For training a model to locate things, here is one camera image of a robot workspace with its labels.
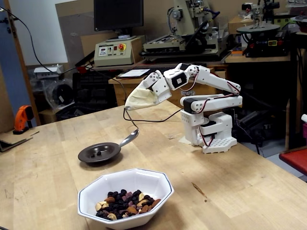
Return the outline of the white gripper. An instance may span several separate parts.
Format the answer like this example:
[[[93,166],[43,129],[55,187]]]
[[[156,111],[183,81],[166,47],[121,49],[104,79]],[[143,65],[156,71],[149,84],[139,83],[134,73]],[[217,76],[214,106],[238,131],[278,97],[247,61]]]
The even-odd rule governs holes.
[[[170,88],[159,70],[150,73],[143,79],[141,82],[141,89],[153,91],[157,96],[156,104],[160,104],[172,96]]]

